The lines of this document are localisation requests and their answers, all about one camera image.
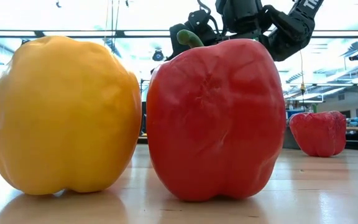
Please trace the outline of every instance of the desk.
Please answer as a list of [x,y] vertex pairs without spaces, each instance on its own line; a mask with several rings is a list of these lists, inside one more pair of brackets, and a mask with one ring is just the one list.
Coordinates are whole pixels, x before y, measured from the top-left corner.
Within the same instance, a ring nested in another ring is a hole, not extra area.
[[358,151],[333,158],[284,149],[267,186],[245,201],[183,203],[166,190],[139,145],[109,189],[32,197],[0,177],[0,224],[358,224]]

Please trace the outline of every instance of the pepper skin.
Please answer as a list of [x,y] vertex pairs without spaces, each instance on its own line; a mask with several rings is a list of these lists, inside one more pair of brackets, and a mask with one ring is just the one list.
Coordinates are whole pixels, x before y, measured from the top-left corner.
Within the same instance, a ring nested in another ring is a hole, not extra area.
[[146,107],[152,164],[173,195],[242,199],[265,187],[283,144],[285,104],[259,42],[227,40],[161,64]]
[[31,195],[103,190],[129,163],[140,118],[136,77],[102,45],[28,42],[0,77],[0,174]]
[[346,118],[338,111],[295,114],[290,119],[290,129],[309,156],[335,156],[346,145]]

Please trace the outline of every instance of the wall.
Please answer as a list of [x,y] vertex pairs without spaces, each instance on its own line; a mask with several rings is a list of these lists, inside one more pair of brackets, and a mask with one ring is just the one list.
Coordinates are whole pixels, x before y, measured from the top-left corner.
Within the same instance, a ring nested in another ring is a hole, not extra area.
[[326,102],[319,103],[317,110],[322,111],[351,111],[351,117],[356,117],[356,109],[358,109],[358,92],[345,92],[345,100],[338,100],[336,95],[333,98],[324,99]]

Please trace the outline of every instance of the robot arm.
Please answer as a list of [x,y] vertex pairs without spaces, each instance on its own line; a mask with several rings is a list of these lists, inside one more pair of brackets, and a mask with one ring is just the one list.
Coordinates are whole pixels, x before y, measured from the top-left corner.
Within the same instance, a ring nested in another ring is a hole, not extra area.
[[284,61],[306,47],[314,31],[314,17],[323,0],[299,0],[288,14],[277,11],[273,6],[264,6],[264,22],[276,28],[260,41],[277,62]]
[[[309,44],[314,17],[323,3],[323,0],[295,0],[291,11],[285,14],[271,5],[262,6],[260,0],[217,0],[216,9],[224,24],[222,33],[219,33],[211,10],[197,1],[206,11],[192,12],[185,24],[170,28],[173,54],[168,60],[189,49],[176,40],[177,32],[187,29],[194,32],[205,46],[229,39],[258,39],[275,61],[283,61]],[[214,22],[215,31],[208,25],[209,20]],[[272,24],[276,26],[272,33],[263,35]],[[227,31],[236,34],[226,36]]]

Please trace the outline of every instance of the pepper stem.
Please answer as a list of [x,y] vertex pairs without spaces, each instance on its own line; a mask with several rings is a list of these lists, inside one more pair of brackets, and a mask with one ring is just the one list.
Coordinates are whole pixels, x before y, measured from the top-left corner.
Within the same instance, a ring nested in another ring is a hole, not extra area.
[[186,29],[183,29],[178,32],[177,39],[179,44],[189,45],[189,47],[191,48],[204,47],[204,44],[200,40],[200,38],[192,31]]

